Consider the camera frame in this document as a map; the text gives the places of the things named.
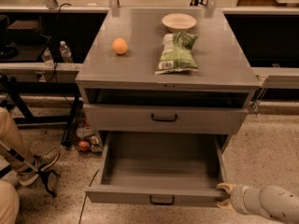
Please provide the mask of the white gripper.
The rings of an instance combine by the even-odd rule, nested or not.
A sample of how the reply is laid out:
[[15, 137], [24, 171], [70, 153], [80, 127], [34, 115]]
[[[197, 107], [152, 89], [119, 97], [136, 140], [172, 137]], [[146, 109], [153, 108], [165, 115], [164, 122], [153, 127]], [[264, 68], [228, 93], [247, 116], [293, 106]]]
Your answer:
[[258, 190], [256, 188], [230, 183], [219, 183], [217, 188], [230, 194], [230, 201], [226, 199], [217, 202], [220, 209], [235, 210], [242, 215], [256, 215], [258, 213]]

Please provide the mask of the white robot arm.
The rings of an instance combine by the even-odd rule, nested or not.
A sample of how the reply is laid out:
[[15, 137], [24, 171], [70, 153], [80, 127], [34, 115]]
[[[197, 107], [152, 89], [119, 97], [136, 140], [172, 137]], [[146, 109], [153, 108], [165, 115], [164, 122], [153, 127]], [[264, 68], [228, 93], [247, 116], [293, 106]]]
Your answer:
[[229, 198], [218, 202], [222, 209], [242, 215], [255, 215], [284, 224], [299, 224], [299, 198], [279, 186], [254, 188], [245, 185], [220, 183]]

